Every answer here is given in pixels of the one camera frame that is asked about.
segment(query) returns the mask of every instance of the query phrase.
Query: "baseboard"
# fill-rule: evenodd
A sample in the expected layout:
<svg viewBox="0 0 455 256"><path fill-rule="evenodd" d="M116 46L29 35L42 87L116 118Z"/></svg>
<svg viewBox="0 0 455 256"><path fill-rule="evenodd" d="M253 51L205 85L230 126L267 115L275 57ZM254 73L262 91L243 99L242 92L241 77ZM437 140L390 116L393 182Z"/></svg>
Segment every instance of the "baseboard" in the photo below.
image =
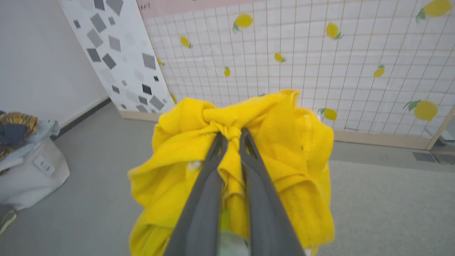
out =
<svg viewBox="0 0 455 256"><path fill-rule="evenodd" d="M96 111L100 110L102 107L105 105L109 104L111 102L111 99L106 96L102 98L101 100L97 101L93 105L89 106L85 111L81 112L79 115L73 117L70 119L68 122L62 125L60 129L60 133L57 136L52 135L51 139L56 140L63 134L65 134L67 131L71 130L73 127L78 125L80 122L84 121L87 119L87 117L93 115Z"/></svg>
<svg viewBox="0 0 455 256"><path fill-rule="evenodd" d="M124 111L119 110L120 116L124 119L132 119L132 120L142 120L142 121L149 121L149 122L158 122L161 114L158 113L143 113L143 112L135 112L135 111Z"/></svg>
<svg viewBox="0 0 455 256"><path fill-rule="evenodd" d="M368 134L346 131L334 131L334 135L336 141L398 148L425 149L431 142L430 138L419 138L417 136L393 136L388 134Z"/></svg>

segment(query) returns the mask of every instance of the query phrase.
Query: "geometric pattern panel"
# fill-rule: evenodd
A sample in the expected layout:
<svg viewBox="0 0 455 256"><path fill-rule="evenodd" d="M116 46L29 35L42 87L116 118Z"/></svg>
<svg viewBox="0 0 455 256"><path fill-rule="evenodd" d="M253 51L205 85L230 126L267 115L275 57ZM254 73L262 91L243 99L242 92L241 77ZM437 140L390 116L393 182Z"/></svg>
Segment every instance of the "geometric pattern panel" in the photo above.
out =
<svg viewBox="0 0 455 256"><path fill-rule="evenodd" d="M175 106L135 1L59 0L59 4L120 110L164 113ZM144 92L143 83L153 86ZM162 105L157 108L149 104L152 95L167 102L159 101Z"/></svg>

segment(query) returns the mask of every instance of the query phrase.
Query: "white tile wall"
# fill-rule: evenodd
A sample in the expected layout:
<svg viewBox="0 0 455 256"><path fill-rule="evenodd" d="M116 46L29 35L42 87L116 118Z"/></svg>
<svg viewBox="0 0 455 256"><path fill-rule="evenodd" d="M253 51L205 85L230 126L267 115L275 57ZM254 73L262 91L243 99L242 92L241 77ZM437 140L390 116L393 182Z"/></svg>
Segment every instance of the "white tile wall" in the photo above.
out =
<svg viewBox="0 0 455 256"><path fill-rule="evenodd" d="M455 105L455 13L416 23L429 0L273 0L147 19L152 43L177 99L225 107L262 93L302 91L298 105L337 111L338 130L430 135ZM241 13L253 24L232 31ZM344 36L325 35L328 22ZM186 36L192 49L183 47ZM275 53L287 60L278 63ZM373 73L385 66L381 77ZM224 76L225 67L231 75ZM431 122L404 106L438 106Z"/></svg>

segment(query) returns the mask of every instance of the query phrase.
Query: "blue cloth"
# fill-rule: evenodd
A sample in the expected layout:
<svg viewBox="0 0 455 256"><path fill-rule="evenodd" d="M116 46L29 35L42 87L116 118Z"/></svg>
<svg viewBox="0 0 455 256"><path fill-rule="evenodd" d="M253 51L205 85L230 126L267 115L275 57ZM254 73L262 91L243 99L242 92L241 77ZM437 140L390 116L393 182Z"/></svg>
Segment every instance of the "blue cloth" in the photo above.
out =
<svg viewBox="0 0 455 256"><path fill-rule="evenodd" d="M23 124L0 124L0 145L17 147L25 136L27 127Z"/></svg>
<svg viewBox="0 0 455 256"><path fill-rule="evenodd" d="M24 139L25 145L16 149L0 161L0 164L12 161L17 158L22 158L32 152L36 146L45 138L51 135L58 135L60 133L60 125L56 120L39 120L38 127L35 134Z"/></svg>

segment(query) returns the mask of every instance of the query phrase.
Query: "label tag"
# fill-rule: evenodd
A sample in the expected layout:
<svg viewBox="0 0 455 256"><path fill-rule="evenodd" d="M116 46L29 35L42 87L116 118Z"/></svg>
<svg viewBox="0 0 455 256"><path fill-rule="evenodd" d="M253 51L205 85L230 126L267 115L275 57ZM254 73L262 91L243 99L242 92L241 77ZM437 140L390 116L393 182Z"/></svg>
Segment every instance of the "label tag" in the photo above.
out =
<svg viewBox="0 0 455 256"><path fill-rule="evenodd" d="M46 174L47 177L51 177L56 170L42 155L36 157L35 160L33 160L33 164Z"/></svg>

